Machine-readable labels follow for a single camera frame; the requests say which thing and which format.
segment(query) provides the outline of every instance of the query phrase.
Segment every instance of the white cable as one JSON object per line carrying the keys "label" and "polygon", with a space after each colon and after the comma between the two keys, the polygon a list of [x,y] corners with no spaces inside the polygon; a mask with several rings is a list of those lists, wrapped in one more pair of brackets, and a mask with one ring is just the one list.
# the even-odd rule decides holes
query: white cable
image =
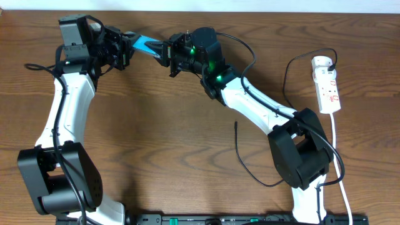
{"label": "white cable", "polygon": [[[331,116],[331,124],[332,124],[332,145],[333,145],[333,148],[336,149],[335,120],[333,118],[333,113],[330,113],[329,115]],[[339,170],[338,161],[336,160],[336,156],[335,155],[333,155],[333,164],[335,165],[335,170],[336,170],[337,177],[339,177],[340,176],[340,170]],[[347,214],[349,215],[349,225],[353,225],[353,215],[351,214],[349,200],[348,200],[348,197],[346,196],[346,192],[344,190],[344,186],[343,186],[343,182],[342,181],[339,182],[339,186],[340,186],[340,190],[342,191],[344,204],[346,205],[346,209],[347,209]]]}

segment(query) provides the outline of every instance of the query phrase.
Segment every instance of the power strip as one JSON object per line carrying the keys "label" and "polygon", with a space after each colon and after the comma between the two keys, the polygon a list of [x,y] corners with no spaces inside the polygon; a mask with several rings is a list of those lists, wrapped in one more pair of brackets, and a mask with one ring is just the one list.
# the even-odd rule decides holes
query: power strip
{"label": "power strip", "polygon": [[336,85],[336,70],[328,70],[329,66],[333,64],[332,59],[326,56],[316,56],[312,59],[311,64],[319,112],[330,114],[338,111],[341,107]]}

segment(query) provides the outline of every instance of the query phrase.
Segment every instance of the white power strip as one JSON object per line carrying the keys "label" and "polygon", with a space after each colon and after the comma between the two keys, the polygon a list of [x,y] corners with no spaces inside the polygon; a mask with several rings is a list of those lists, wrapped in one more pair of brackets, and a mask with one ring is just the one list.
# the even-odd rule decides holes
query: white power strip
{"label": "white power strip", "polygon": [[326,56],[316,56],[312,59],[311,64],[319,112],[329,114],[338,111],[341,107],[336,85],[336,70],[328,70],[332,66],[332,59]]}

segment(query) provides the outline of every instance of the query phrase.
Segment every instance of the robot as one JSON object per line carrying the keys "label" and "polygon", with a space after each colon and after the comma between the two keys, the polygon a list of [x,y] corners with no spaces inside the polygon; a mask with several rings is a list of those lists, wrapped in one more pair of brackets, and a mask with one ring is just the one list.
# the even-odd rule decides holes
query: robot
{"label": "robot", "polygon": [[[96,23],[89,24],[88,19]],[[122,33],[84,14],[62,17],[59,25],[64,44],[56,51],[55,65],[26,65],[51,73],[55,85],[43,133],[35,147],[20,151],[17,159],[39,214],[55,215],[59,225],[130,225],[139,224],[138,221],[140,225],[348,224],[346,216],[327,215],[323,206],[323,186],[336,184],[344,177],[340,155],[327,141],[314,112],[307,108],[297,112],[283,106],[250,84],[245,74],[256,58],[246,43],[210,27],[173,34],[168,40],[158,41],[133,32]],[[233,38],[252,52],[254,61],[242,73],[225,63],[218,35]],[[60,60],[62,51],[66,57],[64,61]],[[200,74],[200,84],[211,99],[239,111],[268,136],[275,168],[292,188],[292,214],[134,216],[122,203],[103,193],[100,173],[83,147],[86,116],[98,88],[98,79],[112,68],[124,70],[136,51],[170,67],[172,78],[181,71]],[[110,67],[102,72],[101,67],[105,65]],[[296,136],[304,136],[304,139],[295,144]],[[324,182],[334,155],[341,162],[341,177]],[[64,174],[50,176],[48,172],[58,166]],[[368,217],[354,216],[353,223],[368,224]]]}

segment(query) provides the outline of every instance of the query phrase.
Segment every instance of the brown wooden surface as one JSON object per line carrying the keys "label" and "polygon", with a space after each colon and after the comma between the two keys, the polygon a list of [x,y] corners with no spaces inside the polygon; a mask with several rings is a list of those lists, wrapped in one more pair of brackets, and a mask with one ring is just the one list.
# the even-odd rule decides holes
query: brown wooden surface
{"label": "brown wooden surface", "polygon": [[[58,19],[74,13],[4,11],[0,17],[1,224],[54,224],[54,217],[34,210],[16,165],[19,150],[33,147],[43,131],[54,84],[48,73],[28,71],[23,64],[53,64],[62,43]],[[336,113],[337,145],[352,211],[368,215],[371,224],[400,223],[400,15],[87,13],[157,39],[201,26],[237,36],[258,56],[249,80],[282,103],[288,61],[335,48],[342,104]],[[251,61],[246,48],[220,40],[229,63],[243,69]],[[310,59],[292,64],[287,90],[296,108],[318,111]],[[172,79],[168,74],[169,68],[136,53],[125,71],[100,79],[87,115],[85,148],[105,192],[137,213],[290,211],[289,186],[260,186],[234,153],[238,120],[245,163],[261,180],[277,181],[266,136],[238,112],[210,100],[196,76],[181,73]],[[320,119],[331,138],[329,116]],[[328,179],[334,178],[331,172]],[[324,200],[326,209],[346,212],[338,186],[328,187]]]}

